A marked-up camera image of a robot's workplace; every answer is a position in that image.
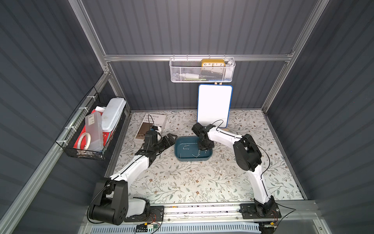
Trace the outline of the teal plastic storage tray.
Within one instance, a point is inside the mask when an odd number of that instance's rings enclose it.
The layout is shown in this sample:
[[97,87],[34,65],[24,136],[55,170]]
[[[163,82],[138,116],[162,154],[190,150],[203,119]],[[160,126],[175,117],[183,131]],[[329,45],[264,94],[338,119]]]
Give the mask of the teal plastic storage tray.
[[212,150],[200,150],[197,136],[179,137],[174,145],[174,155],[179,161],[206,161],[213,154]]

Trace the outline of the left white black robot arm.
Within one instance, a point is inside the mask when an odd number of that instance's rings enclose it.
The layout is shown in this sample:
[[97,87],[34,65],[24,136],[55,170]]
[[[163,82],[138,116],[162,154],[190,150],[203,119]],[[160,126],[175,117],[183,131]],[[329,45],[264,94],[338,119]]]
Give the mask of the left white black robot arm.
[[90,223],[120,225],[128,218],[147,220],[150,202],[143,198],[129,198],[129,188],[138,176],[146,171],[157,156],[173,146],[178,139],[175,134],[165,136],[152,127],[145,134],[144,143],[134,158],[124,168],[110,177],[97,182],[92,201],[86,212]]

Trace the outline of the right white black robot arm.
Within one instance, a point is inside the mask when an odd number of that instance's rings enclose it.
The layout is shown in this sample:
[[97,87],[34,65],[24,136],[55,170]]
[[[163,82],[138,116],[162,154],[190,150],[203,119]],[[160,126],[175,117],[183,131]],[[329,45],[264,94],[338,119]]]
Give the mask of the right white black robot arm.
[[252,185],[257,216],[269,215],[275,205],[275,200],[263,178],[262,154],[253,137],[249,134],[241,136],[224,131],[213,124],[203,126],[196,123],[192,131],[199,138],[198,148],[200,150],[213,149],[214,143],[219,142],[234,151],[237,165],[246,171]]

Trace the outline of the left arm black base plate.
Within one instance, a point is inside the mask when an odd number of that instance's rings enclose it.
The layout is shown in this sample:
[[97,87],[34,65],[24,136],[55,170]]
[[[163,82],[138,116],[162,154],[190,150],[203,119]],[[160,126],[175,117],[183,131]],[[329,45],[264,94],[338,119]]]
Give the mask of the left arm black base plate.
[[165,207],[164,206],[150,206],[140,215],[133,215],[125,218],[125,223],[130,222],[161,222],[164,219]]

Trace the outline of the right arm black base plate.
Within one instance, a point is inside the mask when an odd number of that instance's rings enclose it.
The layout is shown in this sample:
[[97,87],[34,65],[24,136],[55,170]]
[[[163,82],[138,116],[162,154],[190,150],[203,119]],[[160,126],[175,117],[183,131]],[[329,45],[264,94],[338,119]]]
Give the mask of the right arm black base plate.
[[282,217],[277,203],[271,202],[269,205],[260,203],[242,203],[240,204],[239,213],[243,219],[275,219]]

